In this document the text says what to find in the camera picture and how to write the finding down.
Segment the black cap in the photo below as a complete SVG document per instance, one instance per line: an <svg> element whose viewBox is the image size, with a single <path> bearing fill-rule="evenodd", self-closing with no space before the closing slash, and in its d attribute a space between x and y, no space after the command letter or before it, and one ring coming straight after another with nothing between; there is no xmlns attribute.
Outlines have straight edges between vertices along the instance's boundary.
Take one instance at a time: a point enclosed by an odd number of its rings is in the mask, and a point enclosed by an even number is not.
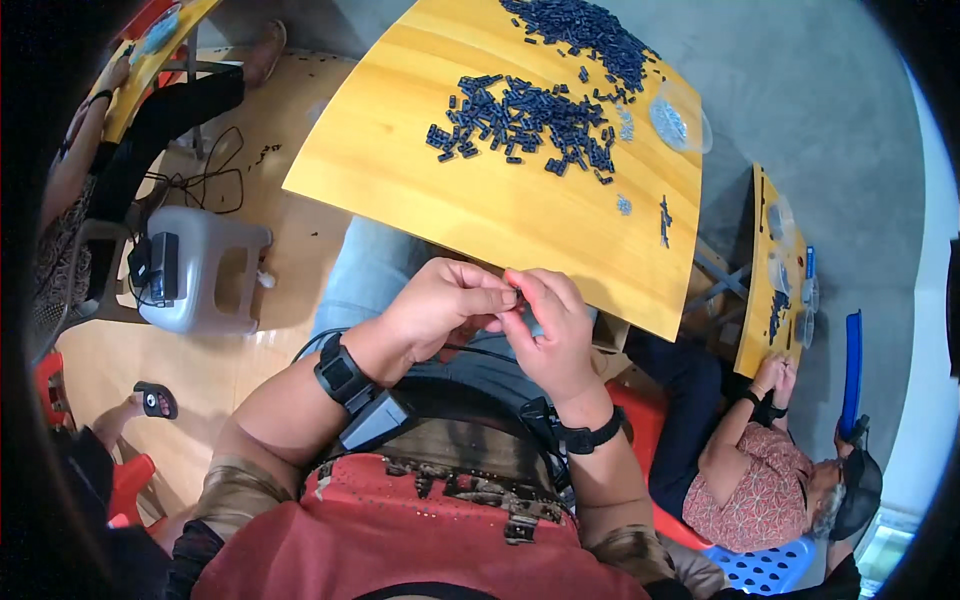
<svg viewBox="0 0 960 600"><path fill-rule="evenodd" d="M851 452L844 461L843 477L847 493L830 531L832 541L845 540L866 525L880 508L883 491L883 473L866 450L857 448Z"/></svg>

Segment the gray concrete floor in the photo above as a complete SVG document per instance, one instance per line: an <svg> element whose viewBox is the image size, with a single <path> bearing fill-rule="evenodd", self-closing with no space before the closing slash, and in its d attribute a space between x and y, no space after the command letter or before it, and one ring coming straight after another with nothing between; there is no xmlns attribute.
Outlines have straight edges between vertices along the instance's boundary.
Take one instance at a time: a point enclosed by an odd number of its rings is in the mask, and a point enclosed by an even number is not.
<svg viewBox="0 0 960 600"><path fill-rule="evenodd" d="M201 28L201 44L249 43L254 24L280 17L291 46L360 59L412 4L232 0ZM704 160L700 231L710 244L733 255L745 174L756 161L816 246L822 303L791 403L791 429L814 460L834 454L844 319L863 310L861 407L872 417L871 452L885 466L909 373L924 224L920 132L898 52L853 0L598 4L703 98L714 147ZM802 586L822 572L811 569Z"/></svg>

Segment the blue plastic stool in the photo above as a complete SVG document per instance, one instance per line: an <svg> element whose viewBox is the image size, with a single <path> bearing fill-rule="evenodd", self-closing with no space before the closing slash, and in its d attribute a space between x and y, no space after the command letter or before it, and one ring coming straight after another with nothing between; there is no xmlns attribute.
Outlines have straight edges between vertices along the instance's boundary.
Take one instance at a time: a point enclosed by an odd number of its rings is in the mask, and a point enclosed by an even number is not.
<svg viewBox="0 0 960 600"><path fill-rule="evenodd" d="M816 544L806 537L778 548L745 554L735 554L720 546L704 550L704 555L727 573L734 588L764 595L791 591L810 568L816 553Z"/></svg>

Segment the red plastic chair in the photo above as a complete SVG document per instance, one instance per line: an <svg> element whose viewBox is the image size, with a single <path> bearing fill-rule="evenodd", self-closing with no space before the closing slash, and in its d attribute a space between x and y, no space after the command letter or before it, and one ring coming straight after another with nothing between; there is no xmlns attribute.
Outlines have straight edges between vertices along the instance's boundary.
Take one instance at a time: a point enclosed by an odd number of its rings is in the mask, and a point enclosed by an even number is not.
<svg viewBox="0 0 960 600"><path fill-rule="evenodd" d="M636 390L616 381L607 382L607 392L613 403L623 407L627 422L633 429L630 445L636 460L643 469L643 476L650 479L650 466L654 462L654 450L660 440L663 421L666 419L666 403L641 396ZM679 522L654 502L654 529L668 538L693 550L706 550L714 544Z"/></svg>
<svg viewBox="0 0 960 600"><path fill-rule="evenodd" d="M64 425L68 413L55 411L50 397L50 379L63 371L63 355L59 352L47 354L34 369L34 387L40 396L40 406L51 427Z"/></svg>
<svg viewBox="0 0 960 600"><path fill-rule="evenodd" d="M156 465L149 454L138 454L123 465L113 467L113 495L108 511L110 527L143 525L140 511L136 508L136 497L147 487L155 472ZM162 516L147 527L147 533L153 534L166 520L167 517Z"/></svg>

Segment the blue plastic handle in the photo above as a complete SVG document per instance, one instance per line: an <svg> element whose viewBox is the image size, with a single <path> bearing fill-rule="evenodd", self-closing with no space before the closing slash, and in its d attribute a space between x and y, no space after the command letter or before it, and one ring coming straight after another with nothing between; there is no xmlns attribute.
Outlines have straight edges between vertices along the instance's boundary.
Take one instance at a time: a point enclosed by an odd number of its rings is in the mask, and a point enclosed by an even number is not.
<svg viewBox="0 0 960 600"><path fill-rule="evenodd" d="M860 383L863 377L863 312L847 315L847 382L840 414L840 438L849 440L860 412Z"/></svg>

